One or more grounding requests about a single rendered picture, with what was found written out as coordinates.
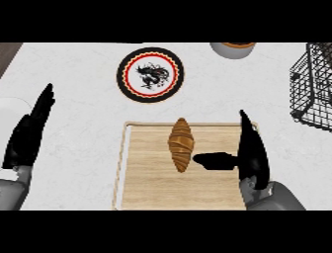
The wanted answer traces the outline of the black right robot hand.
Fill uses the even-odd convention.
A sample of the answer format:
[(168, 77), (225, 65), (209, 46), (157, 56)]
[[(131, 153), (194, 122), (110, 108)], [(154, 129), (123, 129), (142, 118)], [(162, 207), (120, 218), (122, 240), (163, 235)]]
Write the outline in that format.
[(191, 160), (204, 170), (238, 169), (238, 180), (255, 178), (255, 190), (262, 190), (270, 181), (270, 163), (264, 143), (243, 110), (240, 114), (240, 139), (237, 154), (212, 152), (194, 154)]

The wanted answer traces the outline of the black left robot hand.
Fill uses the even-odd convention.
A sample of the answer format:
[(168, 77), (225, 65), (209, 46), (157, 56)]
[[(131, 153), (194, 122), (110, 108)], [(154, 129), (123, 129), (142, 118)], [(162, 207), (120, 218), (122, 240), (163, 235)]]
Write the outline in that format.
[(39, 153), (43, 127), (54, 103), (54, 86), (48, 84), (32, 111), (23, 115), (12, 129), (5, 146), (2, 169), (33, 165)]

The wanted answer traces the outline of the brown croissant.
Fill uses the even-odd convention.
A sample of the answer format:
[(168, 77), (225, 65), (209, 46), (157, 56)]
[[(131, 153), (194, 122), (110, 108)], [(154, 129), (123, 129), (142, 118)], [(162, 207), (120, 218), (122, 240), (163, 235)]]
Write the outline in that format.
[(175, 170), (182, 173), (188, 165), (194, 144), (190, 126), (184, 118), (178, 118), (172, 125), (166, 144)]

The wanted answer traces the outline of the pale wooden tray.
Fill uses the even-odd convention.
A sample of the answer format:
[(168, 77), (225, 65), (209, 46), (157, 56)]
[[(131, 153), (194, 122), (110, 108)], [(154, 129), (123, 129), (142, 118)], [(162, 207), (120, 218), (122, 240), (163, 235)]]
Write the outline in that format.
[(191, 162), (178, 172), (166, 146), (170, 123), (123, 123), (111, 209), (222, 210), (244, 208), (238, 171)]

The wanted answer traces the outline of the grey bowl with orange rim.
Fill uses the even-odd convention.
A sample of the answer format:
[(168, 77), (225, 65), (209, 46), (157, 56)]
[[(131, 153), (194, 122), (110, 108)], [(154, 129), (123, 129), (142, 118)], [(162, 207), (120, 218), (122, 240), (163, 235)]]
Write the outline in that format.
[(210, 48), (215, 53), (228, 59), (241, 59), (244, 58), (255, 47), (252, 42), (246, 43), (231, 43), (231, 42), (212, 42)]

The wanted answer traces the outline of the black red patterned plate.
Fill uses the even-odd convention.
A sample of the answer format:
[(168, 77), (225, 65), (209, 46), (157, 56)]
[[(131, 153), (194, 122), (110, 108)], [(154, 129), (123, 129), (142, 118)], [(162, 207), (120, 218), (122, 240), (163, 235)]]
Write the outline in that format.
[(122, 94), (135, 102), (151, 104), (165, 101), (182, 84), (182, 64), (165, 48), (142, 47), (120, 60), (116, 84)]

